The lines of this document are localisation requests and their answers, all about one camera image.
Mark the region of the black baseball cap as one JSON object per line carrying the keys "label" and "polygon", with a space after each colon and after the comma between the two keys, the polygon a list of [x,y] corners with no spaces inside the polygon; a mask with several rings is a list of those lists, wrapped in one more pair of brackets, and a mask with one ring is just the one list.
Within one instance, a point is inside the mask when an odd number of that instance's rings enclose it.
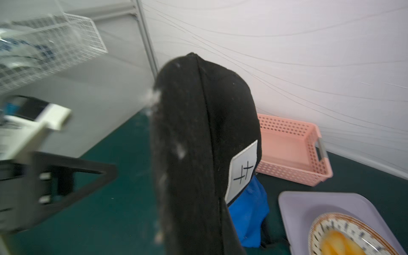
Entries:
{"label": "black baseball cap", "polygon": [[162,67],[154,92],[150,148],[167,254],[245,254],[228,207],[262,155],[249,86],[190,53]]}

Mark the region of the blue baseball cap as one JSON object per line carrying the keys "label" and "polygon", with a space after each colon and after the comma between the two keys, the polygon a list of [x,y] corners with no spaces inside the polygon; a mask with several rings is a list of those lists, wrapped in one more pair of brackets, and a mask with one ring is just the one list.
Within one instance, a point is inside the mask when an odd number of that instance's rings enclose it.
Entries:
{"label": "blue baseball cap", "polygon": [[289,245],[286,238],[272,239],[270,236],[267,193],[256,177],[228,209],[243,247],[271,249],[277,245]]}

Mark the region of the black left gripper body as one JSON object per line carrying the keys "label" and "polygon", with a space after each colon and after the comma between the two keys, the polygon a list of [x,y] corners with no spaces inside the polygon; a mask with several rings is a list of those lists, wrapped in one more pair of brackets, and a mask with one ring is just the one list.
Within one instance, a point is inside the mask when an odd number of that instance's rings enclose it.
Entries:
{"label": "black left gripper body", "polygon": [[1,234],[28,230],[54,215],[52,164],[54,156],[1,160]]}

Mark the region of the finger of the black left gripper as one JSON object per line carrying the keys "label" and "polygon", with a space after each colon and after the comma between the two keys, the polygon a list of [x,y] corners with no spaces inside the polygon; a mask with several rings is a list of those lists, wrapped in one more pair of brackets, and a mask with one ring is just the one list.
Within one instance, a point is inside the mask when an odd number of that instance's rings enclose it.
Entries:
{"label": "finger of the black left gripper", "polygon": [[[77,173],[94,174],[93,182],[74,189]],[[30,223],[41,223],[118,176],[115,165],[35,152],[30,167]]]}

